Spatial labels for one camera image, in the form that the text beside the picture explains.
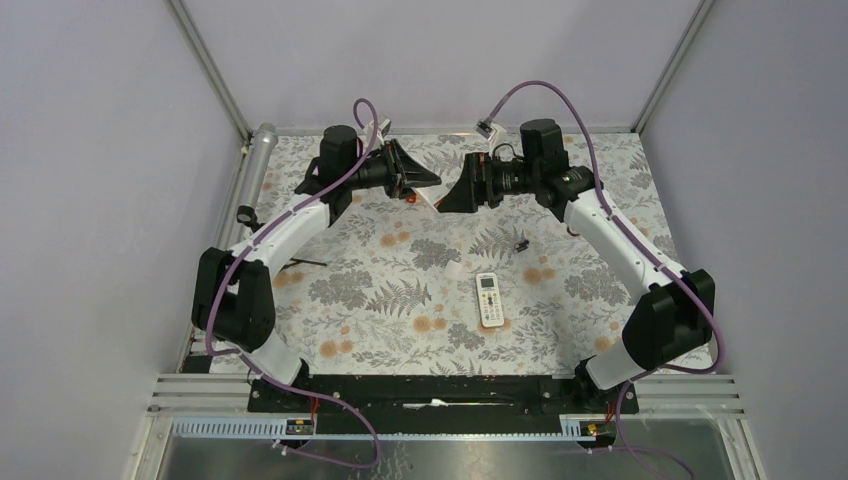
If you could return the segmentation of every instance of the wire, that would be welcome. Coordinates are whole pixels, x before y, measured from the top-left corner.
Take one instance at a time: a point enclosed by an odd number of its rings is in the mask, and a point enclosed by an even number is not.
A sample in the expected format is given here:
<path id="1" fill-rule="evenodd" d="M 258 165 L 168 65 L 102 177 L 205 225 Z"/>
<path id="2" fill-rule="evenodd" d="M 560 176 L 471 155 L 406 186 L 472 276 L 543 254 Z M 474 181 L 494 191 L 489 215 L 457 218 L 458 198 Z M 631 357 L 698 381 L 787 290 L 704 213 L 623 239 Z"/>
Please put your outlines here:
<path id="1" fill-rule="evenodd" d="M 609 202 L 607 202 L 607 199 L 603 194 L 603 185 L 601 183 L 601 176 L 600 176 L 600 172 L 598 170 L 598 159 L 595 156 L 595 145 L 592 143 L 592 138 L 589 135 L 589 129 L 586 128 L 586 124 L 583 123 L 583 119 L 580 118 L 580 115 L 577 113 L 577 109 L 574 108 L 574 105 L 571 103 L 570 100 L 568 100 L 568 97 L 565 96 L 565 94 L 562 92 L 562 90 L 557 88 L 555 85 L 548 83 L 548 82 L 545 82 L 545 81 L 542 81 L 542 80 L 528 80 L 526 82 L 519 83 L 518 85 L 512 87 L 512 89 L 509 92 L 507 92 L 506 95 L 503 96 L 503 98 L 501 98 L 501 100 L 498 102 L 498 104 L 495 105 L 495 108 L 492 109 L 492 112 L 489 113 L 489 116 L 486 117 L 483 121 L 487 124 L 491 123 L 492 120 L 494 120 L 495 116 L 498 114 L 498 112 L 501 111 L 503 106 L 506 105 L 506 102 L 509 100 L 510 97 L 512 97 L 512 95 L 515 92 L 521 90 L 524 87 L 528 87 L 528 86 L 531 86 L 531 85 L 545 87 L 548 90 L 551 90 L 552 92 L 557 94 L 557 96 L 565 103 L 565 106 L 568 107 L 568 110 L 571 112 L 571 115 L 574 116 L 574 120 L 577 121 L 577 125 L 580 127 L 580 132 L 583 133 L 583 137 L 586 138 L 586 146 L 589 149 L 589 159 L 592 162 L 592 173 L 594 173 L 594 175 L 595 175 L 595 195 L 597 195 L 598 202 L 600 202 L 601 207 L 604 209 L 604 212 L 606 212 L 606 214 L 610 218 L 610 220 L 612 220 L 612 222 L 615 223 L 615 225 L 618 227 L 618 229 L 621 231 L 621 233 L 624 234 L 625 237 L 627 237 L 627 239 L 630 241 L 630 243 L 633 244 L 633 246 L 636 247 L 636 249 L 638 249 L 639 252 L 642 253 L 642 255 L 644 255 L 651 263 L 654 264 L 654 268 L 656 268 L 658 271 L 661 271 L 665 276 L 667 276 L 669 279 L 671 279 L 671 281 L 674 282 L 675 285 L 677 285 L 680 288 L 680 290 L 682 290 L 683 293 L 686 294 L 687 297 L 689 297 L 690 300 L 692 300 L 692 303 L 695 304 L 695 306 L 698 308 L 698 311 L 700 311 L 701 315 L 704 316 L 704 318 L 707 320 L 707 323 L 710 325 L 710 328 L 712 328 L 712 330 L 713 330 L 713 335 L 715 335 L 715 340 L 716 340 L 716 359 L 715 359 L 715 361 L 713 362 L 712 365 L 710 365 L 707 368 L 688 368 L 688 367 L 679 367 L 679 366 L 676 366 L 676 365 L 666 364 L 666 365 L 663 365 L 662 368 L 668 368 L 668 369 L 671 369 L 671 370 L 676 370 L 678 372 L 694 373 L 694 374 L 707 374 L 707 373 L 715 372 L 716 370 L 718 370 L 719 365 L 721 365 L 721 363 L 724 361 L 725 349 L 724 349 L 724 336 L 722 335 L 721 329 L 718 327 L 718 324 L 715 322 L 715 319 L 713 318 L 712 312 L 710 312 L 710 309 L 707 308 L 707 306 L 704 304 L 703 301 L 701 301 L 701 299 L 698 297 L 698 295 L 695 294 L 695 292 L 692 291 L 692 289 L 690 289 L 689 286 L 686 285 L 683 282 L 682 279 L 678 278 L 677 275 L 675 275 L 674 272 L 672 272 L 668 267 L 664 266 L 662 261 L 659 258 L 657 258 L 650 249 L 648 249 L 645 245 L 642 244 L 642 242 L 630 230 L 630 228 L 627 226 L 627 224 L 624 223 L 624 221 L 622 221 L 618 217 L 618 215 L 613 213 L 612 207 L 610 206 Z M 627 451 L 629 451 L 630 454 L 633 455 L 633 458 L 635 458 L 636 461 L 639 462 L 639 464 L 642 465 L 642 467 L 644 467 L 646 470 L 653 473 L 654 475 L 656 475 L 659 478 L 667 479 L 669 477 L 666 477 L 666 476 L 662 475 L 661 473 L 657 472 L 656 470 L 654 470 L 653 468 L 648 466 L 645 462 L 643 462 L 642 459 L 640 459 L 638 455 L 636 455 L 637 451 L 648 451 L 648 449 L 646 449 L 644 447 L 632 447 L 629 444 L 629 442 L 627 441 L 627 436 L 625 435 L 624 429 L 622 428 L 622 424 L 621 424 L 621 404 L 622 404 L 623 399 L 624 399 L 624 394 L 627 391 L 627 387 L 629 387 L 632 384 L 632 382 L 639 380 L 641 378 L 644 378 L 644 377 L 654 373 L 655 371 L 656 370 L 643 372 L 643 373 L 633 377 L 632 379 L 624 382 L 622 389 L 621 389 L 621 392 L 619 392 L 619 395 L 618 395 L 618 401 L 615 404 L 615 421 L 616 421 L 616 426 L 618 427 L 618 431 L 621 432 L 621 440 L 622 440 L 622 443 L 624 443 L 623 449 L 626 449 Z M 689 466 L 686 465 L 682 460 L 675 457 L 674 454 L 672 454 L 671 452 L 667 452 L 665 450 L 659 450 L 659 449 L 651 449 L 651 453 L 655 453 L 655 454 L 658 454 L 658 455 L 663 455 L 665 457 L 671 458 L 672 460 L 677 462 L 679 465 L 681 465 L 689 473 L 690 478 L 692 478 L 692 479 L 695 478 L 695 474 L 692 471 L 692 469 L 689 468 Z"/>
<path id="2" fill-rule="evenodd" d="M 357 114 L 357 107 L 359 107 L 359 105 L 363 104 L 363 103 L 368 107 L 369 110 L 371 110 L 371 116 L 374 119 L 374 124 L 376 125 L 377 124 L 377 110 L 374 108 L 374 105 L 370 101 L 368 101 L 364 98 L 357 99 L 356 102 L 353 103 L 353 116 L 354 116 L 354 118 L 356 119 L 357 123 L 359 123 L 359 125 L 362 126 L 362 122 L 360 122 L 359 115 Z M 225 350 L 215 350 L 212 346 L 212 337 L 214 336 L 213 332 L 215 331 L 214 330 L 215 319 L 218 316 L 218 309 L 221 306 L 221 300 L 224 298 L 224 293 L 226 293 L 226 291 L 227 291 L 227 285 L 230 284 L 230 280 L 232 279 L 233 274 L 238 269 L 241 262 L 244 261 L 245 257 L 247 257 L 247 255 L 254 248 L 259 246 L 259 244 L 262 243 L 262 240 L 264 240 L 268 235 L 270 235 L 271 232 L 273 232 L 277 227 L 280 226 L 280 224 L 282 224 L 289 217 L 291 217 L 293 213 L 297 213 L 298 211 L 300 211 L 300 210 L 306 208 L 307 206 L 311 205 L 312 203 L 318 201 L 321 197 L 323 197 L 327 193 L 336 189 L 339 185 L 344 183 L 348 178 L 350 178 L 354 173 L 356 173 L 356 171 L 359 169 L 359 167 L 361 167 L 362 164 L 365 162 L 365 159 L 368 157 L 368 154 L 371 152 L 371 149 L 374 148 L 374 145 L 376 143 L 377 143 L 377 129 L 375 128 L 374 131 L 371 132 L 371 138 L 368 140 L 368 146 L 365 149 L 362 150 L 362 154 L 360 155 L 359 159 L 356 161 L 356 163 L 353 165 L 353 167 L 351 167 L 351 169 L 347 171 L 347 173 L 342 175 L 335 182 L 324 187 L 321 191 L 319 191 L 315 195 L 313 195 L 313 196 L 307 198 L 306 200 L 298 203 L 297 205 L 295 205 L 295 207 L 292 210 L 289 210 L 289 211 L 283 213 L 282 215 L 280 215 L 279 217 L 274 219 L 274 221 L 265 225 L 262 228 L 262 230 L 259 231 L 259 233 L 256 235 L 256 237 L 253 239 L 252 244 L 245 247 L 245 249 L 241 253 L 238 254 L 238 256 L 235 258 L 235 260 L 233 260 L 233 263 L 230 264 L 230 266 L 227 268 L 227 271 L 224 273 L 224 278 L 223 278 L 223 280 L 221 280 L 221 285 L 218 287 L 218 291 L 215 294 L 215 300 L 212 302 L 212 308 L 209 311 L 209 319 L 206 321 L 206 341 L 205 341 L 205 343 L 206 343 L 206 353 L 209 354 L 210 356 L 216 357 L 216 356 L 219 356 L 219 355 L 236 354 L 236 355 L 239 356 L 241 361 L 243 361 L 248 366 L 248 368 L 250 370 L 252 370 L 257 375 L 259 375 L 263 380 L 270 383 L 271 385 L 274 385 L 275 387 L 279 388 L 280 390 L 290 392 L 290 393 L 294 393 L 294 394 L 297 394 L 297 395 L 303 395 L 303 396 L 312 397 L 312 398 L 316 398 L 316 399 L 319 399 L 319 400 L 326 400 L 328 402 L 335 403 L 335 404 L 341 406 L 342 409 L 349 410 L 356 418 L 358 418 L 362 422 L 363 425 L 365 425 L 365 428 L 368 430 L 369 433 L 371 433 L 371 436 L 374 438 L 374 449 L 376 450 L 376 454 L 374 455 L 374 460 L 372 460 L 371 462 L 368 462 L 368 463 L 352 463 L 352 462 L 347 462 L 347 461 L 344 461 L 344 460 L 338 460 L 338 459 L 328 457 L 328 456 L 324 456 L 324 455 L 318 455 L 318 454 L 315 454 L 315 453 L 304 452 L 304 451 L 300 451 L 300 450 L 284 449 L 284 452 L 291 452 L 291 453 L 296 454 L 296 455 L 314 458 L 314 459 L 317 459 L 317 460 L 324 460 L 326 462 L 334 463 L 336 465 L 341 465 L 341 466 L 344 466 L 344 467 L 351 467 L 351 468 L 373 468 L 378 463 L 380 463 L 380 459 L 381 459 L 382 454 L 383 454 L 382 447 L 380 445 L 380 439 L 377 436 L 377 431 L 374 429 L 374 427 L 371 425 L 371 423 L 368 421 L 368 419 L 366 419 L 361 413 L 359 413 L 359 411 L 357 411 L 353 406 L 351 406 L 350 404 L 348 404 L 347 402 L 345 402 L 341 399 L 334 398 L 334 397 L 331 397 L 329 395 L 324 395 L 323 393 L 310 392 L 308 390 L 301 390 L 299 388 L 291 387 L 291 386 L 288 386 L 288 385 L 278 381 L 277 379 L 275 379 L 275 378 L 269 376 L 267 373 L 265 373 L 256 363 L 254 363 L 247 356 L 247 354 L 242 352 L 240 349 L 229 348 L 229 349 L 225 349 Z"/>
<path id="3" fill-rule="evenodd" d="M 580 450 L 577 450 L 577 449 L 575 449 L 575 450 L 563 450 L 563 451 L 557 452 L 557 453 L 560 454 L 560 455 L 598 455 L 600 453 L 627 452 L 629 450 L 633 450 L 633 451 L 636 451 L 636 452 L 639 452 L 639 453 L 647 453 L 649 455 L 658 455 L 658 456 L 661 456 L 661 457 L 668 458 L 672 462 L 680 465 L 680 468 L 682 468 L 683 470 L 686 470 L 686 473 L 688 473 L 690 477 L 695 478 L 695 472 L 692 471 L 692 467 L 687 465 L 686 462 L 683 461 L 682 458 L 678 457 L 677 455 L 675 455 L 671 452 L 667 452 L 667 451 L 659 449 L 659 448 L 653 448 L 653 447 L 630 447 L 630 448 L 627 448 L 627 447 L 612 447 L 612 446 L 610 446 L 610 447 L 604 447 L 604 448 L 592 448 L 592 449 L 589 449 L 589 450 L 583 450 L 583 449 L 580 449 Z"/>
<path id="4" fill-rule="evenodd" d="M 492 156 L 495 156 L 498 153 L 498 149 L 501 148 L 501 147 L 509 147 L 509 149 L 512 150 L 512 158 L 513 159 L 524 160 L 524 157 L 521 157 L 517 153 L 515 153 L 515 147 L 512 146 L 512 144 L 509 143 L 509 142 L 504 142 L 504 143 L 498 145 L 497 147 L 493 148 L 492 149 Z"/>

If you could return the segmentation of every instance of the glass panel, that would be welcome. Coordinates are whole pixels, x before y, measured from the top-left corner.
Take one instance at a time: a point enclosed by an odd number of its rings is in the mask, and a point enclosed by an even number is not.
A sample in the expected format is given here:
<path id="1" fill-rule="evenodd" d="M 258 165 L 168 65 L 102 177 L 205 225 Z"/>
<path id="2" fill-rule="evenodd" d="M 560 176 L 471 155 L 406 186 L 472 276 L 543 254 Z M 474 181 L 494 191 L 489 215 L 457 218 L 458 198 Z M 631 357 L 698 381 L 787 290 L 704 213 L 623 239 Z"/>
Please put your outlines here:
<path id="1" fill-rule="evenodd" d="M 721 435 L 707 420 L 639 420 L 626 422 L 633 445 L 671 451 L 684 459 L 698 478 L 733 478 Z M 592 478 L 653 480 L 627 452 L 558 455 L 582 449 L 565 441 L 384 441 L 381 465 L 354 474 L 356 478 L 452 479 L 452 478 Z M 313 441 L 302 447 L 310 452 L 345 460 L 367 462 L 374 455 L 370 442 Z M 672 478 L 685 474 L 673 462 L 651 456 L 643 458 Z M 164 480 L 348 478 L 351 469 L 301 458 L 283 457 L 270 442 L 173 438 L 163 466 Z"/>

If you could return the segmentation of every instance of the white remote control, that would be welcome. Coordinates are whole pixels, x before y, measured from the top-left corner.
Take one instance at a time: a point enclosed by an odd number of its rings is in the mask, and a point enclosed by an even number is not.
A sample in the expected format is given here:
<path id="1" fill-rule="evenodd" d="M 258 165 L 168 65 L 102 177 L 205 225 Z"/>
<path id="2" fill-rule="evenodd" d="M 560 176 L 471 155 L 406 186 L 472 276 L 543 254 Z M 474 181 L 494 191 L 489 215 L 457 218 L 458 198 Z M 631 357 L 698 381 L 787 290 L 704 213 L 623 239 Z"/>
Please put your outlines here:
<path id="1" fill-rule="evenodd" d="M 501 296 L 498 290 L 498 277 L 494 273 L 477 275 L 477 301 L 480 304 L 480 322 L 486 328 L 503 325 Z"/>

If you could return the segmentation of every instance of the metal pipe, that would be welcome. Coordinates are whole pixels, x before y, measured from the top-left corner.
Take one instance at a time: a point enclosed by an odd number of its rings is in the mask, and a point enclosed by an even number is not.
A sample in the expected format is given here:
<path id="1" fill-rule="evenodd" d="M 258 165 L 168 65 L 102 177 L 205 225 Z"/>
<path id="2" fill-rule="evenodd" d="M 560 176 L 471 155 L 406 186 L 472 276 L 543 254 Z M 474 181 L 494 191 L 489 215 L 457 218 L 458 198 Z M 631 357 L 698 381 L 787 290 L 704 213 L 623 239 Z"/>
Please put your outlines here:
<path id="1" fill-rule="evenodd" d="M 259 192 L 265 180 L 265 170 L 268 169 L 271 152 L 274 151 L 278 141 L 277 129 L 270 123 L 263 123 L 253 133 L 250 157 L 245 165 L 244 181 L 237 202 L 236 219 L 239 223 L 249 225 L 256 221 L 256 202 L 259 200 Z"/>

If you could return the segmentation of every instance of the cable connector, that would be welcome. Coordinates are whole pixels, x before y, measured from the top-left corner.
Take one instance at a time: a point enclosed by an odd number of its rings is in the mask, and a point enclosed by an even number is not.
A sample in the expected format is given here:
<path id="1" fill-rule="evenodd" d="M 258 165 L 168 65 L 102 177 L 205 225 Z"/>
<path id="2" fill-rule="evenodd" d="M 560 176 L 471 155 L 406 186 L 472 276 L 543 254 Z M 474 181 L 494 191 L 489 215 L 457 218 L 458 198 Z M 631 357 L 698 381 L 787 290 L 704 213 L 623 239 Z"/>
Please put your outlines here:
<path id="1" fill-rule="evenodd" d="M 488 140 L 495 131 L 492 128 L 492 119 L 481 118 L 477 121 L 477 125 L 474 127 L 474 130 L 476 130 L 480 135 L 483 135 L 483 138 Z"/>

